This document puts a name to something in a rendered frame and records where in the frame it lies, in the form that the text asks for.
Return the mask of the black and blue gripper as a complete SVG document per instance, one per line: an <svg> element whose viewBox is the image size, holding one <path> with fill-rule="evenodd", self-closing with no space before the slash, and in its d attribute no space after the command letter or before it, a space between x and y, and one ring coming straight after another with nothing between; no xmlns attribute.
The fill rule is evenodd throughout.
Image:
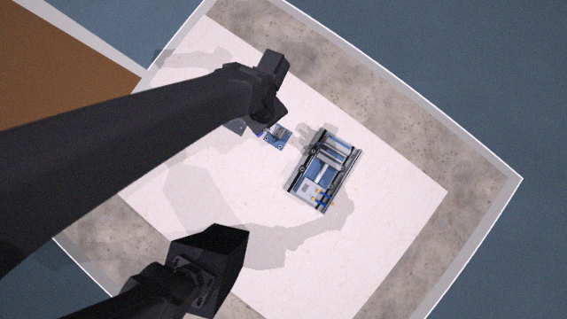
<svg viewBox="0 0 567 319"><path fill-rule="evenodd" d="M279 100L277 96L275 97L273 103L274 103L273 109L271 113L266 117L257 118L253 116L254 121L248 114L245 117L242 117L245 124L257 137L262 136L264 134L263 130L265 128L271 128L275 123L277 123L288 113L287 108L284 106L284 104Z"/></svg>

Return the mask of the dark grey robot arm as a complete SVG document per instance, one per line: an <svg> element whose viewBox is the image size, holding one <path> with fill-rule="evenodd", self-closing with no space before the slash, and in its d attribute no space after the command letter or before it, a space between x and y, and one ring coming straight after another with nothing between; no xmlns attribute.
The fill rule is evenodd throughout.
<svg viewBox="0 0 567 319"><path fill-rule="evenodd" d="M266 49L253 68L226 63L197 78L0 131L0 280L221 125L268 116L289 68L284 54ZM179 254L131 276L119 295L58 319L183 319L190 306L204 305L216 279Z"/></svg>

